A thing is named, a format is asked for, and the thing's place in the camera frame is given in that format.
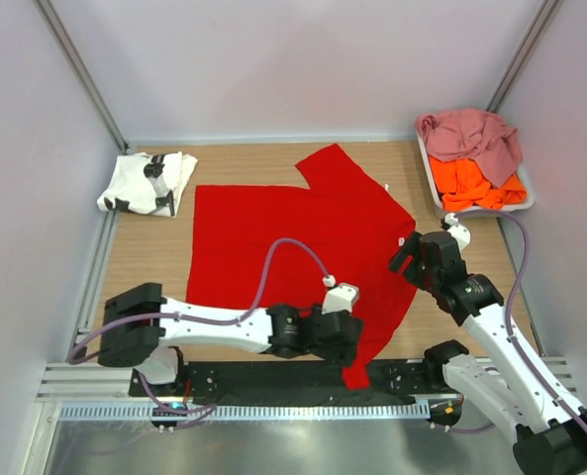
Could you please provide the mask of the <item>aluminium left frame post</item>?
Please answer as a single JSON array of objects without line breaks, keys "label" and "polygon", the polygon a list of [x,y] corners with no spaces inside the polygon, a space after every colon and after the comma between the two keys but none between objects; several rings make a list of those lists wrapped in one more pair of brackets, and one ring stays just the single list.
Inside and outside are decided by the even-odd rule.
[{"label": "aluminium left frame post", "polygon": [[111,114],[101,92],[93,80],[81,54],[71,38],[64,22],[49,0],[34,0],[34,6],[42,16],[49,32],[66,59],[82,91],[89,99],[101,125],[108,133],[118,151],[126,152],[129,148],[117,122]]}]

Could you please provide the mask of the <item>folded white printed t shirt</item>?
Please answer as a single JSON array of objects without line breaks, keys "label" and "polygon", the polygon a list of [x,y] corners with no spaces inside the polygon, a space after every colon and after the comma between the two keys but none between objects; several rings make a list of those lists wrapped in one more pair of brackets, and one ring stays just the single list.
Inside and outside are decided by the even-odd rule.
[{"label": "folded white printed t shirt", "polygon": [[198,159],[181,151],[119,155],[96,203],[104,212],[175,218]]}]

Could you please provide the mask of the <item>aluminium frame post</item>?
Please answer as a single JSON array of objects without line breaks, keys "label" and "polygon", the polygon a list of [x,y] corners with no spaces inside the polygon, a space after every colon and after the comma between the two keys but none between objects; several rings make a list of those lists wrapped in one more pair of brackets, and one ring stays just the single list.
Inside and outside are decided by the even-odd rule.
[{"label": "aluminium frame post", "polygon": [[498,113],[500,111],[563,3],[563,0],[543,0],[540,2],[536,14],[488,102],[486,108],[488,112]]},{"label": "aluminium frame post", "polygon": [[49,0],[34,0],[34,6],[42,16],[49,32],[66,59],[82,91],[89,99],[101,125],[108,133],[118,151],[126,152],[129,148],[117,122],[111,114],[101,92],[93,80],[81,54],[71,38],[64,22]]}]

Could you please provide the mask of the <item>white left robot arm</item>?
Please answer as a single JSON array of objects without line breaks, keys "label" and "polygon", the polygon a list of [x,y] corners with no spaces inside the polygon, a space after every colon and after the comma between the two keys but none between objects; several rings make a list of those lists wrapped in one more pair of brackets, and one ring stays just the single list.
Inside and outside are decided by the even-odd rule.
[{"label": "white left robot arm", "polygon": [[357,288],[340,284],[307,312],[287,304],[247,312],[167,298],[160,284],[148,282],[105,303],[98,362],[133,368],[166,396],[185,386],[178,351],[185,344],[283,359],[312,354],[349,367],[363,330],[363,321],[352,313],[357,298]]}]

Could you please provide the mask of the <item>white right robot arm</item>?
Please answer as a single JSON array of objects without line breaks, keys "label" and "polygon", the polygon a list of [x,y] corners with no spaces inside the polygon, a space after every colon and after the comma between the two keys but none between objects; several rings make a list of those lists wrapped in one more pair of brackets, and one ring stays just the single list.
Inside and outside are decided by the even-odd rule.
[{"label": "white right robot arm", "polygon": [[426,351],[424,383],[468,398],[509,440],[523,473],[587,473],[587,409],[518,330],[495,285],[467,271],[461,251],[468,242],[460,226],[413,232],[389,262],[391,271],[428,292],[495,367],[487,371],[450,340]]}]

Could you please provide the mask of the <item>aluminium right frame post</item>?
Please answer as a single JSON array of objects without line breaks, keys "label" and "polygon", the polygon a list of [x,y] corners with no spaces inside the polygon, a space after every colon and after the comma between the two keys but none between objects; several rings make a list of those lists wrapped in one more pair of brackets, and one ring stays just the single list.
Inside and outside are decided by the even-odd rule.
[{"label": "aluminium right frame post", "polygon": [[498,113],[500,111],[563,3],[563,0],[543,0],[540,2],[536,14],[488,102],[486,108],[488,112]]}]

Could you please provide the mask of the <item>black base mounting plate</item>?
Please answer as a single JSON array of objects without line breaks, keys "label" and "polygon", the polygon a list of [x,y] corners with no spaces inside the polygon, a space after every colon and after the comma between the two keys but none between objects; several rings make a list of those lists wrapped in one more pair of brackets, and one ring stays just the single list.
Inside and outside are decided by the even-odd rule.
[{"label": "black base mounting plate", "polygon": [[376,359],[366,374],[368,387],[349,389],[340,367],[319,360],[201,361],[186,364],[176,382],[150,388],[158,398],[243,407],[392,406],[459,396],[421,359]]}]

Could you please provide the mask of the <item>orange t shirt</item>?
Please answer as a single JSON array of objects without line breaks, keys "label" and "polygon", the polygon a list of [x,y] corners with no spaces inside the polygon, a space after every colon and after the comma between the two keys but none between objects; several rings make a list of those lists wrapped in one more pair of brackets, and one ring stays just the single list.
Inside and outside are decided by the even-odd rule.
[{"label": "orange t shirt", "polygon": [[448,212],[473,206],[502,210],[504,206],[521,205],[528,198],[528,191],[516,173],[497,187],[469,158],[441,161],[430,155],[429,164],[442,208]]}]

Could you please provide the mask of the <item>white plastic tray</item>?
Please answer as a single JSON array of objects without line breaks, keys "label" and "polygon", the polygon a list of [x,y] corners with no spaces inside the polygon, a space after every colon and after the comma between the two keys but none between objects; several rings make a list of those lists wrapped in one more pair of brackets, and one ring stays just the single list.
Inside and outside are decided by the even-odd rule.
[{"label": "white plastic tray", "polygon": [[[417,143],[418,143],[418,147],[419,147],[419,151],[420,151],[420,155],[421,155],[421,161],[423,163],[423,167],[424,167],[427,182],[428,182],[427,194],[429,195],[429,197],[431,198],[431,201],[433,203],[435,215],[438,218],[442,218],[446,214],[446,210],[442,207],[442,200],[441,200],[438,188],[436,186],[436,183],[435,183],[435,180],[433,177],[433,173],[432,173],[432,169],[431,169],[431,166],[429,163],[429,156],[427,154],[426,146],[425,146],[425,143],[419,133],[416,133],[416,138],[417,138]],[[505,205],[501,209],[501,212],[503,212],[503,213],[522,212],[524,210],[529,209],[535,203],[535,197],[536,197],[535,190],[533,188],[531,178],[528,174],[528,171],[527,171],[524,163],[522,163],[518,167],[517,175],[527,191],[527,197],[526,197],[525,201],[521,204]],[[491,210],[481,208],[479,206],[468,207],[465,209],[465,212],[468,212],[469,216],[473,217],[473,218],[483,218],[483,217],[488,217],[491,215]]]}]

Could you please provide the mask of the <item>red t shirt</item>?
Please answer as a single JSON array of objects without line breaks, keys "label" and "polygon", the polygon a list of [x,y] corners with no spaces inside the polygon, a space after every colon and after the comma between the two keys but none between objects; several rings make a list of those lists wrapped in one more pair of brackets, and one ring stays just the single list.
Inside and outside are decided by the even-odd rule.
[{"label": "red t shirt", "polygon": [[[368,387],[367,364],[390,342],[416,290],[388,268],[415,219],[337,144],[296,165],[307,185],[199,185],[195,189],[186,301],[246,309],[263,268],[263,307],[298,308],[322,301],[325,274],[359,289],[354,315],[363,332],[349,389]],[[270,264],[264,260],[277,240]]]}]

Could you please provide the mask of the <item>pink t shirt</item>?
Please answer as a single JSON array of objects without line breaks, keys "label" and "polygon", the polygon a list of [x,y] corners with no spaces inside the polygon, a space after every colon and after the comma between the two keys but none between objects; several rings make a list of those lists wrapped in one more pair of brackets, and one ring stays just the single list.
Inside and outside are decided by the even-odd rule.
[{"label": "pink t shirt", "polygon": [[440,161],[471,159],[497,187],[522,162],[518,129],[498,114],[473,108],[424,114],[416,119],[415,128],[429,155]]}]

